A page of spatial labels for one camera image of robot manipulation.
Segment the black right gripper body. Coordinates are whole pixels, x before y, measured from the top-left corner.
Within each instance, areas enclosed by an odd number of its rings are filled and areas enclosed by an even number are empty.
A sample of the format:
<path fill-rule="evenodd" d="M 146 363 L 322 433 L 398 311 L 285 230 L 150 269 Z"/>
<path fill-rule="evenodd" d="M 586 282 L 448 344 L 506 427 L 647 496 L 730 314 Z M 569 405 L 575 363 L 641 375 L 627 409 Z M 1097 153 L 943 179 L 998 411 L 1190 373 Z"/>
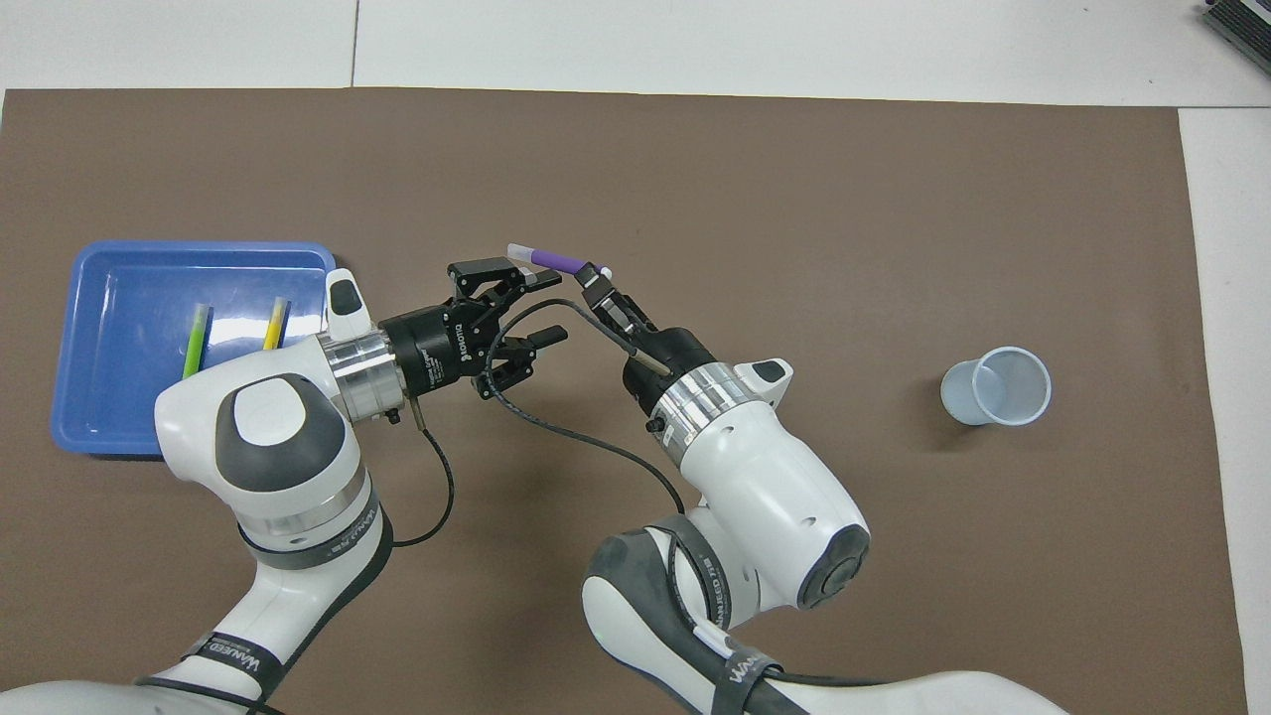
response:
<path fill-rule="evenodd" d="M 639 304 L 633 302 L 624 293 L 608 293 L 604 298 L 597 298 L 596 317 L 600 317 L 601 323 L 610 330 L 627 339 L 630 345 L 636 345 L 636 349 L 642 354 L 653 358 L 667 370 L 667 372 L 661 373 L 634 357 L 627 359 L 623 370 L 623 385 L 627 387 L 627 392 L 636 399 L 641 411 L 653 411 L 658 398 L 662 398 L 663 392 L 667 392 L 679 378 L 684 378 L 690 371 L 698 370 L 703 364 L 717 361 L 693 331 L 688 331 L 683 326 L 658 329 L 641 310 Z"/>

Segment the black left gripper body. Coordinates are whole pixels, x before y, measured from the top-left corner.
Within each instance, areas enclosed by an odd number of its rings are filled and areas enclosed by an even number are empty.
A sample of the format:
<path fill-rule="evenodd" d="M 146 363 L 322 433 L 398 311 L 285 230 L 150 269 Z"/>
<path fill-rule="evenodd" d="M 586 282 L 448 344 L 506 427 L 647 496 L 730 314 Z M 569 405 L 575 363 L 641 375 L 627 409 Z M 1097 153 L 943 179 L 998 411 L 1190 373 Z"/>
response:
<path fill-rule="evenodd" d="M 422 395 L 480 373 L 494 343 L 496 311 L 492 304 L 450 298 L 386 317 L 377 329 L 404 378 L 404 392 Z"/>

